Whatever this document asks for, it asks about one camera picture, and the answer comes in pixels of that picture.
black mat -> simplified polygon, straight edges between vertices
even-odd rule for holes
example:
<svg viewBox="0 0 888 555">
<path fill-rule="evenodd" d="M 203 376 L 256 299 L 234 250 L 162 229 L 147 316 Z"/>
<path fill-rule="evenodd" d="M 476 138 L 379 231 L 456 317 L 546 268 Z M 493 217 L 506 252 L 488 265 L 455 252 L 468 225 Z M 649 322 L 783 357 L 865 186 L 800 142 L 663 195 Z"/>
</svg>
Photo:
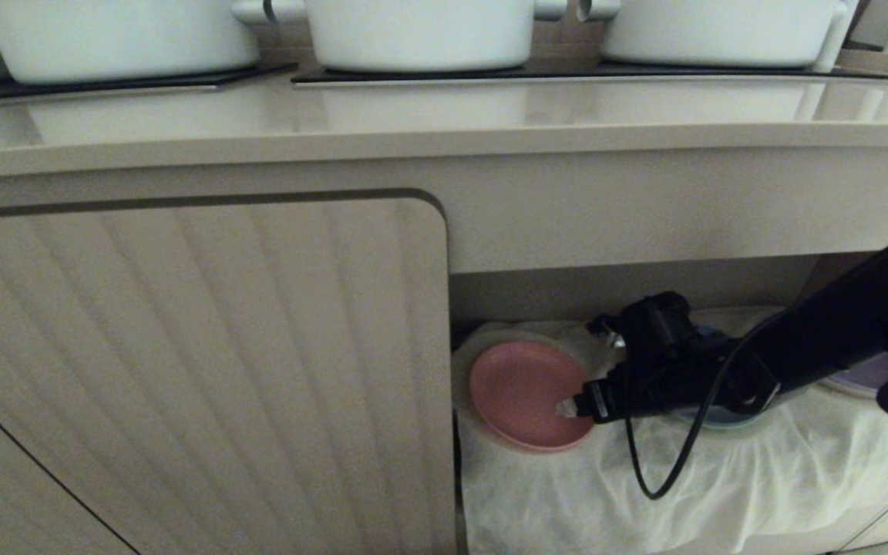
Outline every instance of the black mat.
<svg viewBox="0 0 888 555">
<path fill-rule="evenodd" d="M 528 62 L 525 66 L 494 71 L 462 71 L 454 73 L 349 73 L 318 69 L 301 73 L 293 78 L 297 84 L 366 84 L 391 81 L 468 81 L 493 79 L 570 79 L 614 77 L 815 77 L 888 79 L 888 75 L 834 69 L 818 73 L 807 69 L 686 67 L 686 66 L 639 66 L 603 62 L 563 63 Z"/>
<path fill-rule="evenodd" d="M 78 83 L 69 85 L 22 85 L 15 81 L 0 83 L 0 99 L 36 97 L 44 95 L 62 95 L 98 91 L 126 91 L 136 89 L 177 89 L 191 87 L 220 87 L 243 79 L 292 71 L 296 63 L 269 64 L 269 66 L 221 71 L 218 73 L 201 73 L 179 77 L 162 77 L 155 79 L 128 79 L 126 81 L 105 81 L 101 83 Z"/>
</svg>

black cable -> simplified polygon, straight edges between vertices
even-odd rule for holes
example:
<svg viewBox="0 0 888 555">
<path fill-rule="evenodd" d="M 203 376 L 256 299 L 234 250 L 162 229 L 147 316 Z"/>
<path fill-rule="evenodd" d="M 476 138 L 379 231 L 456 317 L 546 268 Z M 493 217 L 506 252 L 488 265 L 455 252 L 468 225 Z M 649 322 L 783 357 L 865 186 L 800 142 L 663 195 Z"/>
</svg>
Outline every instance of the black cable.
<svg viewBox="0 0 888 555">
<path fill-rule="evenodd" d="M 789 308 L 765 319 L 761 324 L 755 326 L 748 334 L 741 338 L 735 348 L 729 352 L 727 358 L 725 358 L 725 361 L 721 364 L 722 367 L 718 370 L 718 373 L 716 373 L 715 380 L 712 380 L 711 382 L 711 390 L 708 390 L 708 396 L 705 397 L 701 406 L 698 407 L 698 414 L 695 415 L 694 424 L 691 424 L 691 431 L 688 432 L 687 438 L 684 439 L 684 446 L 681 447 L 681 452 L 679 456 L 677 456 L 677 462 L 674 463 L 673 468 L 670 469 L 670 474 L 667 475 L 667 479 L 664 480 L 663 485 L 660 486 L 660 489 L 656 489 L 655 492 L 649 491 L 649 487 L 646 486 L 646 480 L 642 476 L 642 469 L 639 466 L 639 453 L 637 452 L 637 447 L 635 447 L 635 436 L 632 433 L 632 418 L 630 410 L 628 410 L 628 399 L 630 399 L 632 393 L 630 391 L 630 372 L 626 373 L 624 376 L 624 390 L 626 390 L 626 396 L 623 400 L 623 412 L 626 414 L 626 438 L 628 439 L 628 446 L 630 446 L 630 457 L 632 459 L 632 469 L 635 471 L 635 479 L 639 482 L 639 489 L 642 489 L 642 493 L 644 493 L 645 496 L 648 496 L 649 499 L 655 501 L 662 498 L 662 496 L 667 495 L 670 488 L 672 488 L 677 482 L 677 478 L 680 477 L 681 471 L 684 470 L 684 464 L 687 463 L 688 457 L 691 456 L 691 449 L 694 448 L 694 444 L 698 440 L 698 432 L 701 431 L 701 426 L 705 424 L 705 416 L 708 415 L 708 409 L 710 409 L 711 405 L 715 403 L 715 397 L 718 397 L 718 390 L 722 387 L 722 383 L 725 382 L 725 376 L 731 368 L 732 362 L 735 361 L 736 356 L 739 355 L 739 352 L 742 352 L 745 345 L 749 344 L 752 338 L 760 333 L 760 331 L 767 329 L 769 326 L 772 326 L 772 324 L 782 319 L 783 316 L 792 312 L 793 309 Z"/>
</svg>

pink dish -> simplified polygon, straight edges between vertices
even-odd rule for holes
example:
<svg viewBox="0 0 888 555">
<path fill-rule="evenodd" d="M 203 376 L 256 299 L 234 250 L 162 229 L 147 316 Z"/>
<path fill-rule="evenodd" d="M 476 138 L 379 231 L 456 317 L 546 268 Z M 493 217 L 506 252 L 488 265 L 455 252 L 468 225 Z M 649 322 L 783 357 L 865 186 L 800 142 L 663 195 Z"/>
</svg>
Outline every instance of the pink dish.
<svg viewBox="0 0 888 555">
<path fill-rule="evenodd" d="M 531 341 L 489 348 L 472 365 L 472 402 L 486 424 L 524 449 L 571 449 L 588 436 L 591 419 L 560 417 L 557 403 L 581 393 L 588 374 L 578 361 Z"/>
</svg>

countertop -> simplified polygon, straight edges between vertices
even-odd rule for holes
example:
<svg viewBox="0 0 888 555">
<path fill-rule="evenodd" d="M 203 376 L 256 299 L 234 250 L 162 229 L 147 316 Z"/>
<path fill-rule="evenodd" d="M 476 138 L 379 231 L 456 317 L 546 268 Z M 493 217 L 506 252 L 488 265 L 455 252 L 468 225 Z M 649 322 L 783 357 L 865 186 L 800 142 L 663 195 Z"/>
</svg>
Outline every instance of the countertop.
<svg viewBox="0 0 888 555">
<path fill-rule="evenodd" d="M 221 90 L 0 104 L 0 177 L 207 164 L 888 147 L 888 81 L 710 78 Z"/>
</svg>

white fabric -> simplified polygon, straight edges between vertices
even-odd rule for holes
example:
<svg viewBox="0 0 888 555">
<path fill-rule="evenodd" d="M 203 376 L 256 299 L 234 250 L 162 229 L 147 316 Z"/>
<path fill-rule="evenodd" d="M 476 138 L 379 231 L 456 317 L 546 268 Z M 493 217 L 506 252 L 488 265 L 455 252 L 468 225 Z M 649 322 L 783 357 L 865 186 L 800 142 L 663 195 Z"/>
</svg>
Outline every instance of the white fabric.
<svg viewBox="0 0 888 555">
<path fill-rule="evenodd" d="M 741 334 L 774 310 L 698 313 L 695 320 Z M 602 376 L 619 358 L 573 322 L 489 324 L 455 353 L 454 399 L 462 447 L 462 494 L 473 554 L 645 554 L 708 538 L 739 552 L 752 535 L 828 526 L 847 509 L 888 496 L 888 415 L 874 401 L 808 388 L 734 431 L 709 431 L 670 494 L 638 489 L 622 422 L 596 426 L 558 454 L 509 449 L 480 421 L 466 376 L 480 352 L 505 341 L 562 348 Z M 655 489 L 690 428 L 674 417 L 634 421 L 641 463 Z"/>
</svg>

